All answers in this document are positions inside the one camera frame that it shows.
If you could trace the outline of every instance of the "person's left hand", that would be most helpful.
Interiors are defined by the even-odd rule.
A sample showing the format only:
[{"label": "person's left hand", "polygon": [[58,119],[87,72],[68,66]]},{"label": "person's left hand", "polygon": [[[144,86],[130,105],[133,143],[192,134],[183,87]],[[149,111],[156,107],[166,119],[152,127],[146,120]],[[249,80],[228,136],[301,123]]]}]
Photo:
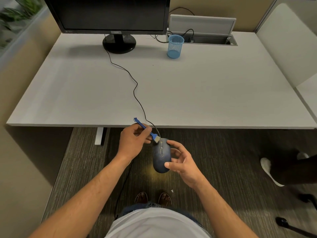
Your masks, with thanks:
[{"label": "person's left hand", "polygon": [[146,124],[144,126],[146,129],[135,123],[121,132],[117,156],[124,157],[130,162],[140,153],[144,143],[151,143],[152,128]]}]

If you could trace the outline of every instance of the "blue brush handle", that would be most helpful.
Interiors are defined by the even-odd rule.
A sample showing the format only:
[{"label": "blue brush handle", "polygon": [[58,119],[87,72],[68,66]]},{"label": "blue brush handle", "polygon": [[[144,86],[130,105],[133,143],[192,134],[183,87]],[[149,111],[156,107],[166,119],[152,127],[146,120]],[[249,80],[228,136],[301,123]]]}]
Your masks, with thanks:
[{"label": "blue brush handle", "polygon": [[[146,129],[146,127],[145,127],[137,118],[134,118],[133,120],[134,120],[135,122],[137,122],[139,125],[141,125],[142,128]],[[153,133],[151,132],[150,135],[152,136],[152,139],[155,140],[157,134],[153,134]]]}]

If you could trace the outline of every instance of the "computer monitor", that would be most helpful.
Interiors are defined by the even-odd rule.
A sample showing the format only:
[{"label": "computer monitor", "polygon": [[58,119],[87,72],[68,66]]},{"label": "computer monitor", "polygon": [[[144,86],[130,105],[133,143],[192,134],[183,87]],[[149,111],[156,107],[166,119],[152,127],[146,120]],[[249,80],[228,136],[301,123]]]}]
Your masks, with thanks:
[{"label": "computer monitor", "polygon": [[164,35],[170,0],[45,0],[63,33],[109,34],[102,42],[112,53],[136,45],[131,34]]}]

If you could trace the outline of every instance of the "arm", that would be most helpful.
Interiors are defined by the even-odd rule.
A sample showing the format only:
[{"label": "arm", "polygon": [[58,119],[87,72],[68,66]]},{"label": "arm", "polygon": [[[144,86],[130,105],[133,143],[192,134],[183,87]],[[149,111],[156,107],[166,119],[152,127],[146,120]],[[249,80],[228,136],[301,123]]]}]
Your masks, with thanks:
[{"label": "arm", "polygon": [[176,147],[176,149],[171,149],[171,152],[178,159],[166,162],[165,167],[179,173],[184,182],[196,191],[216,236],[219,238],[258,238],[200,172],[186,148],[172,140],[168,140],[167,143]]},{"label": "arm", "polygon": [[141,132],[138,124],[125,128],[121,132],[115,158],[66,204],[45,220],[29,238],[86,237],[125,168],[140,153],[143,143],[150,143],[151,131],[152,128],[148,127]]}]

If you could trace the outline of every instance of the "round monitor base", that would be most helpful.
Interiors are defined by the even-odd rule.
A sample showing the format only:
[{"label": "round monitor base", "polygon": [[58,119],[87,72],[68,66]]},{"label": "round monitor base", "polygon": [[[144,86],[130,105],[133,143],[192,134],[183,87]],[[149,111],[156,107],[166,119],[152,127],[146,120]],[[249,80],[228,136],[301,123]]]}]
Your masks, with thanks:
[{"label": "round monitor base", "polygon": [[121,35],[121,34],[109,34],[106,36],[102,45],[108,52],[111,53],[128,53],[135,48],[136,40],[131,35]]}]

